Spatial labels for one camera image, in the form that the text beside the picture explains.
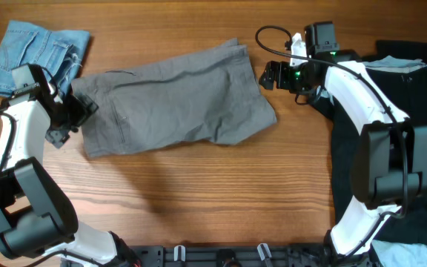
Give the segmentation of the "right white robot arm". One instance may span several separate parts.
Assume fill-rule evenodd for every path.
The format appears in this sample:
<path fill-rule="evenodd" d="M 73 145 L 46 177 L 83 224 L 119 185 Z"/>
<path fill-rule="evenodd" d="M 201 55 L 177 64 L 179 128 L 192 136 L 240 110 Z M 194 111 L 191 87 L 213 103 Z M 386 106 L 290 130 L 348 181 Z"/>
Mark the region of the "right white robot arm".
<path fill-rule="evenodd" d="M 350 170 L 353 196 L 325 235 L 320 260 L 327 266 L 365 264 L 386 221 L 404 218 L 409 203 L 427 189 L 427 125 L 413 125 L 371 79 L 357 53 L 340 50 L 332 22 L 288 34 L 281 56 L 289 60 L 267 63 L 260 85 L 305 96 L 309 105 L 327 92 L 360 135 Z"/>

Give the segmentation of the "grey cotton shorts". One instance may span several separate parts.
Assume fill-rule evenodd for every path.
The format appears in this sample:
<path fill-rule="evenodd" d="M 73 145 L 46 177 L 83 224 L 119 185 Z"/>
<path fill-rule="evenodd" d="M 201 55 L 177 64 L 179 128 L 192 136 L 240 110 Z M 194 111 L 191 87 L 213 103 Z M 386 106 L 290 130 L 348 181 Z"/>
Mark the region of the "grey cotton shorts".
<path fill-rule="evenodd" d="M 89 157 L 180 142 L 235 145 L 277 123 L 248 48 L 237 39 L 198 53 L 74 79 L 98 110 L 82 126 Z"/>

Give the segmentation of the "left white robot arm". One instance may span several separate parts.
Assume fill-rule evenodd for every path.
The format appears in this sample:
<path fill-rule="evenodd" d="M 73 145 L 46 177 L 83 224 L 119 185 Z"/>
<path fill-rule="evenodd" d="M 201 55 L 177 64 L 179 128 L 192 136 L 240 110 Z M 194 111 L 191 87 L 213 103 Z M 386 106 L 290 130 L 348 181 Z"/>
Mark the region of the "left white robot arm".
<path fill-rule="evenodd" d="M 97 104 L 83 95 L 59 98 L 42 66 L 25 64 L 11 73 L 16 90 L 0 105 L 0 253 L 11 260 L 32 258 L 35 266 L 54 256 L 63 266 L 137 266 L 116 234 L 79 222 L 42 165 L 44 142 L 63 146 Z"/>

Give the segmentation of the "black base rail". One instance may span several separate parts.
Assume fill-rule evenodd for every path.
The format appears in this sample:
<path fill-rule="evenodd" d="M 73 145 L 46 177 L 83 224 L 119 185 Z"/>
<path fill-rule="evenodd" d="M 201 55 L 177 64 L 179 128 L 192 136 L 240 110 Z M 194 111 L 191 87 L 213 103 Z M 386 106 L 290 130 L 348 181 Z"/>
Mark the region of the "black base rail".
<path fill-rule="evenodd" d="M 300 267 L 329 266 L 330 252 L 320 244 L 234 247 L 192 247 L 125 245 L 72 245 L 67 250 L 82 256 L 63 256 L 62 266 L 141 266 L 141 267 Z"/>

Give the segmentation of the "folded blue denim shorts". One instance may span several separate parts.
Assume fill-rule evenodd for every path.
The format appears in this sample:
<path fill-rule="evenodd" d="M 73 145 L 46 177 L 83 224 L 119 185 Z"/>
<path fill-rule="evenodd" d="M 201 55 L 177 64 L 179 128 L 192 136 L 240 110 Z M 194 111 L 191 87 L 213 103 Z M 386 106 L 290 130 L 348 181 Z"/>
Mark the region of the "folded blue denim shorts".
<path fill-rule="evenodd" d="M 8 96 L 16 89 L 12 69 L 33 64 L 46 69 L 46 79 L 65 97 L 82 66 L 89 39 L 85 30 L 52 31 L 11 20 L 0 44 L 0 94 Z"/>

